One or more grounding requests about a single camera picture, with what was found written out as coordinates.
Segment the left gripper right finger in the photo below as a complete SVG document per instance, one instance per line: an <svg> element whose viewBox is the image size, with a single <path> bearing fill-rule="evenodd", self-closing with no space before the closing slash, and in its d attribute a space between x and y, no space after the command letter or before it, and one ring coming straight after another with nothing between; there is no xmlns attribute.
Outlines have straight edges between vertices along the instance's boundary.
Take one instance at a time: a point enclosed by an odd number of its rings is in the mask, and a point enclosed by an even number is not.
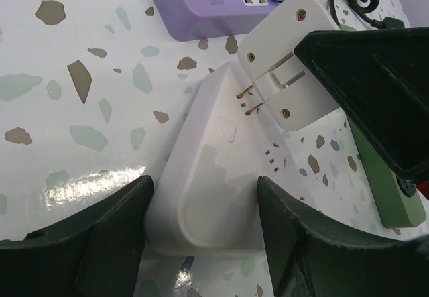
<svg viewBox="0 0 429 297"><path fill-rule="evenodd" d="M275 296L427 296L428 236L398 241L338 222L257 180Z"/></svg>

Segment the white triangular power strip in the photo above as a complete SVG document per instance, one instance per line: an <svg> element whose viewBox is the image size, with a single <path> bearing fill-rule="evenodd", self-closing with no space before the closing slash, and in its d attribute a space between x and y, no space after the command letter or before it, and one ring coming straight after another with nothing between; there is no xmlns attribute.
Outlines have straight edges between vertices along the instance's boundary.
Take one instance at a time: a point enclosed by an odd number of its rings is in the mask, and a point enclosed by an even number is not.
<svg viewBox="0 0 429 297"><path fill-rule="evenodd" d="M281 131L230 61L201 83L145 217L147 242L173 256L261 253L257 180L315 206Z"/></svg>

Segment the white plug adapter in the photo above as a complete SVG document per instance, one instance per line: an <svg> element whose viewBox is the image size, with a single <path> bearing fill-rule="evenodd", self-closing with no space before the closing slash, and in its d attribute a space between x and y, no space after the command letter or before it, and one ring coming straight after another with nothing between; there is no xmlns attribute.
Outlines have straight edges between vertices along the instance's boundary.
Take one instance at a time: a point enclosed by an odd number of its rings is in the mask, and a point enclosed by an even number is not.
<svg viewBox="0 0 429 297"><path fill-rule="evenodd" d="M241 41L239 63L283 130L297 131L339 108L294 51L310 32L337 28L317 0L285 0Z"/></svg>

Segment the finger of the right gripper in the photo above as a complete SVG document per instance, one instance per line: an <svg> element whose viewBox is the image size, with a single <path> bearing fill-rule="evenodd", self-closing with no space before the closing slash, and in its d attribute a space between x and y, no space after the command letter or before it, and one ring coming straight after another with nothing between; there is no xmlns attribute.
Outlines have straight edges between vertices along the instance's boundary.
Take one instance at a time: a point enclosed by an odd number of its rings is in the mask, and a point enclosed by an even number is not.
<svg viewBox="0 0 429 297"><path fill-rule="evenodd" d="M428 180L428 28L315 31L294 48L402 180Z"/></svg>

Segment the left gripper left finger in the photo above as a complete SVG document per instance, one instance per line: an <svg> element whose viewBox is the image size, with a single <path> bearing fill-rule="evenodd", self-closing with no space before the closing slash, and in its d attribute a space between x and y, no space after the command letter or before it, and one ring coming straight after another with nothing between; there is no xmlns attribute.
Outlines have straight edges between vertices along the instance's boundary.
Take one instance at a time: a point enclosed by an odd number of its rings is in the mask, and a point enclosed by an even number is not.
<svg viewBox="0 0 429 297"><path fill-rule="evenodd" d="M140 176L22 241L1 241L2 296L132 296L154 193Z"/></svg>

